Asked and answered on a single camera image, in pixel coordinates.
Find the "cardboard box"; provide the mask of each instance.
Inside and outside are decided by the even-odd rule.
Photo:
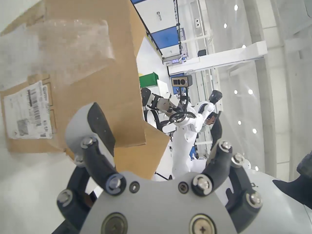
[[[115,60],[103,59],[96,54],[86,62],[88,70],[91,68],[95,72],[79,81],[64,82],[63,72],[57,69],[29,76],[27,82],[1,92],[2,114],[5,115],[3,106],[5,96],[14,94],[39,80],[49,86],[53,138],[8,138],[8,147],[11,152],[19,153],[66,150],[72,157],[64,139],[66,126],[80,107],[97,102],[105,113],[116,138],[117,170],[130,170],[139,176],[151,178],[165,151],[169,137],[142,119],[136,56],[146,31],[130,0],[42,0],[14,20],[1,35],[9,34],[23,24],[26,28],[32,28],[38,24],[44,25],[46,22],[67,24],[76,20],[87,20],[95,24],[99,20],[107,22],[109,41]],[[61,34],[69,39],[77,38],[72,37],[72,33],[67,32],[66,28],[62,29]],[[45,48],[48,51],[54,51],[55,40],[58,39],[48,38],[46,41]],[[70,77],[83,75],[86,71],[84,66],[75,69]]]

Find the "white robot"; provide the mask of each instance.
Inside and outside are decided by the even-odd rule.
[[[177,85],[191,82],[187,76],[179,80]],[[86,105],[66,131],[77,167],[57,198],[65,221],[54,234],[312,233],[312,153],[298,166],[301,176],[285,183],[243,167],[244,158],[233,154],[229,142],[218,140],[194,172],[188,154],[213,110],[213,97],[202,113],[173,95],[164,99],[143,90],[142,97],[143,105],[166,112],[177,126],[175,179],[155,182],[118,173],[105,115],[98,104]],[[85,194],[90,177],[104,190],[99,197]]]

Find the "white beam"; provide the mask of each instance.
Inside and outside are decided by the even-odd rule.
[[[208,54],[187,60],[180,65],[169,66],[169,74],[186,73],[199,71],[208,68],[215,68],[230,64],[238,64],[250,60],[263,58],[268,50],[265,41],[256,42],[246,48],[238,48],[223,52]]]
[[[203,141],[203,142],[195,142],[195,145],[208,145],[208,144],[212,144],[212,141]]]

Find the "black cable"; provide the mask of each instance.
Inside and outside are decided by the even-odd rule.
[[[182,103],[182,88],[181,87],[179,87],[179,93],[180,93],[179,103],[181,104]]]
[[[157,173],[157,172],[155,172],[155,174],[157,174],[158,176],[160,176],[160,177],[162,177],[162,178],[164,178],[165,180],[169,180],[169,179],[167,179],[166,177],[164,177],[163,175],[160,175],[159,173]]]
[[[172,114],[172,115],[169,117],[169,122],[170,122],[170,123],[173,123],[173,122],[174,122],[173,118],[176,117],[176,116],[178,116],[178,115],[181,115],[181,114],[183,114],[183,115],[191,115],[193,118],[196,118],[195,114],[192,113],[192,112],[176,112],[175,114]]]

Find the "white robot body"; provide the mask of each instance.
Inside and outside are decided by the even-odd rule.
[[[198,113],[199,109],[204,105],[203,112]],[[186,117],[181,123],[175,123],[177,128],[172,139],[172,174],[174,177],[183,176],[188,172],[194,171],[192,170],[193,161],[190,162],[189,154],[206,118],[214,111],[214,105],[210,102],[202,101],[194,107],[189,105],[187,111],[194,113],[196,118]]]

